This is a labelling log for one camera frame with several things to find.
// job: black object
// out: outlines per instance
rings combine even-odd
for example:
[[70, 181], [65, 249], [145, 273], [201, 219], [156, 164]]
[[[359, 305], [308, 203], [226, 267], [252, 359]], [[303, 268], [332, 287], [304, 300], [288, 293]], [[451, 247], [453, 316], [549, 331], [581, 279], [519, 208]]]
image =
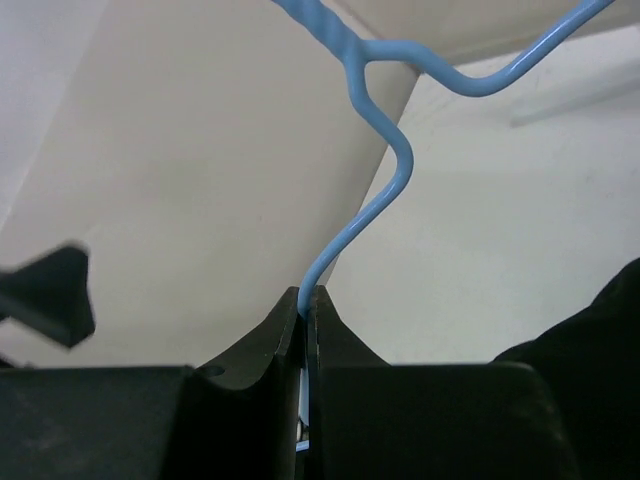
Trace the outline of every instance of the black object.
[[0, 322], [23, 323], [68, 348], [95, 330], [87, 293], [89, 260], [65, 245], [13, 272], [0, 272]]
[[[308, 323], [290, 288], [197, 369], [1, 370], [0, 480], [640, 478], [639, 289], [636, 263], [489, 365], [387, 365], [318, 287]], [[296, 455], [305, 358], [311, 449]]]

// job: dark fabric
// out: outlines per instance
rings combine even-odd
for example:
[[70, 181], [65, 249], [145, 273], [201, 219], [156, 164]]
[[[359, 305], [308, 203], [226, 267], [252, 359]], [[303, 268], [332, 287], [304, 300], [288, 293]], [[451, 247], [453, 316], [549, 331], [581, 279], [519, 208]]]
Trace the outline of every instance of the dark fabric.
[[496, 361], [545, 379], [585, 480], [640, 479], [640, 259], [590, 306]]

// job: blurry black object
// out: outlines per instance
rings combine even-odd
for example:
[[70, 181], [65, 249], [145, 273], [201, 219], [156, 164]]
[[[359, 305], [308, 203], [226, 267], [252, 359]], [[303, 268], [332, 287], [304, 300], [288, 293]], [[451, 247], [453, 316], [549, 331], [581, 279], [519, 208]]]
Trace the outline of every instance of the blurry black object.
[[13, 272], [0, 272], [0, 322], [7, 317], [67, 348], [95, 330], [87, 293], [89, 259], [62, 246]]
[[[290, 288], [197, 369], [4, 369], [0, 480], [637, 479], [639, 290], [634, 262], [583, 312], [489, 365], [390, 366], [318, 287], [308, 323]], [[296, 455], [305, 359], [311, 449]]]

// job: blue cable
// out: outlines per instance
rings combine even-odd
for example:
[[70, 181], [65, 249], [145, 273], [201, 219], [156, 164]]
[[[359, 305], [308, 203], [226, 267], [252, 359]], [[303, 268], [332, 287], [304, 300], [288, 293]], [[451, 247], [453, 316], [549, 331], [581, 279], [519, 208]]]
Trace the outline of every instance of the blue cable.
[[[365, 80], [366, 65], [377, 61], [404, 62], [417, 67], [460, 95], [468, 97], [492, 95], [508, 87], [531, 70], [569, 35], [612, 4], [614, 0], [583, 0], [515, 60], [496, 73], [483, 78], [467, 77], [442, 57], [413, 41], [363, 40], [320, 0], [272, 1], [305, 27], [344, 65], [351, 104], [360, 116], [385, 139], [396, 154], [398, 162], [389, 184], [329, 242], [304, 276], [298, 292], [298, 312], [306, 319], [313, 288], [322, 273], [338, 254], [404, 190], [413, 171], [413, 151], [409, 141], [369, 96]], [[309, 383], [306, 368], [303, 370], [301, 392], [300, 416], [308, 425]]]

